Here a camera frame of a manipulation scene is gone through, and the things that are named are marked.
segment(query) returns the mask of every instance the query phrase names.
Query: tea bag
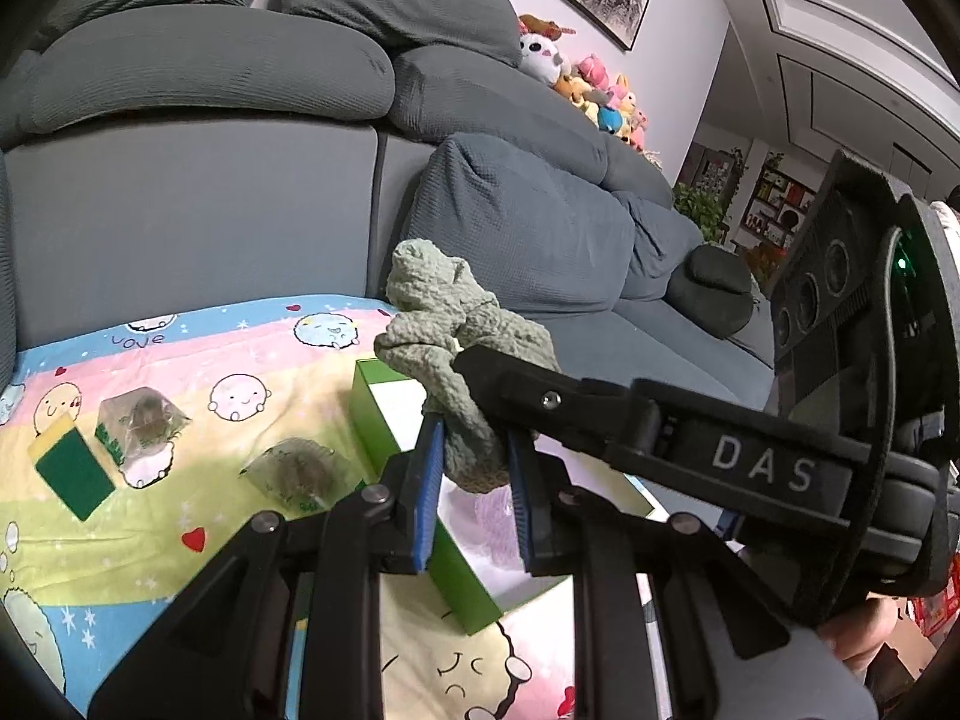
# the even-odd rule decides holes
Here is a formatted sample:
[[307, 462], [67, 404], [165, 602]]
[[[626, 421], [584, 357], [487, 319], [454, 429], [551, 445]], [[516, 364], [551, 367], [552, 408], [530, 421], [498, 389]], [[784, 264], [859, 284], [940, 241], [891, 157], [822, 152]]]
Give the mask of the tea bag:
[[362, 480], [354, 463], [309, 439], [285, 439], [240, 472], [286, 509], [313, 514], [330, 509]]
[[179, 435], [190, 419], [150, 386], [104, 400], [94, 435], [117, 466], [152, 455]]

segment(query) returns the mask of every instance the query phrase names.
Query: open box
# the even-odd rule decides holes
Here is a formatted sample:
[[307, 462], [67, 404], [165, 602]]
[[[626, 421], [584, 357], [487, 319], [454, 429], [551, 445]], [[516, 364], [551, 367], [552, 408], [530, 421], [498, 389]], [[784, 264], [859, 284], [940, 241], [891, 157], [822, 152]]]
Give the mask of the open box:
[[[414, 448], [426, 393], [380, 360], [358, 360], [350, 392], [350, 419], [374, 470]], [[563, 459], [574, 485], [611, 500], [622, 512], [665, 520], [666, 511], [639, 480], [628, 478], [589, 455], [572, 452], [541, 436], [536, 448]], [[496, 622], [513, 608], [563, 581], [527, 574], [517, 554], [517, 532], [507, 488], [488, 495], [464, 493], [443, 477], [439, 522], [427, 570], [468, 634]]]

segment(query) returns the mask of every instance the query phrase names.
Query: human hand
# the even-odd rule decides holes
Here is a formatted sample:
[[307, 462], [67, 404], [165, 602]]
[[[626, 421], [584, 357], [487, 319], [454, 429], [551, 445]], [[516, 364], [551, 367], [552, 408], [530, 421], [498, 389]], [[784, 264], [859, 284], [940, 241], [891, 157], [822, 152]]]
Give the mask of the human hand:
[[896, 601], [868, 598], [858, 607], [824, 622], [817, 634], [848, 669], [857, 673], [867, 670], [894, 626]]

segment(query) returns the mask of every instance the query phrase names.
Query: ceiling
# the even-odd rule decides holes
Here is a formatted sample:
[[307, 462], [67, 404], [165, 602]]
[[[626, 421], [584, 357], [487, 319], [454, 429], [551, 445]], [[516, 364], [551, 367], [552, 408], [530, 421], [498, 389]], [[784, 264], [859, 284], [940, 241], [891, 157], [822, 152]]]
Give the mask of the ceiling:
[[829, 161], [854, 151], [937, 199], [960, 184], [960, 89], [901, 0], [724, 0], [704, 121]]

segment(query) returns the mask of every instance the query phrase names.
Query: plastic bag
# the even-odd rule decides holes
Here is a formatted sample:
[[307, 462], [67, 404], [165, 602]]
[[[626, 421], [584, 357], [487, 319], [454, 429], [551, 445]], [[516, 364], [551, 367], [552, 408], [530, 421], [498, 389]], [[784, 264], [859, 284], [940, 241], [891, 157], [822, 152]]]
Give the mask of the plastic bag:
[[937, 634], [947, 623], [952, 623], [960, 610], [960, 555], [953, 556], [947, 587], [932, 598], [911, 598], [917, 627], [927, 638]]
[[141, 386], [100, 404], [94, 435], [117, 466], [155, 455], [190, 419], [165, 395]]
[[309, 439], [282, 440], [240, 473], [261, 493], [299, 514], [330, 509], [363, 479], [354, 463]]

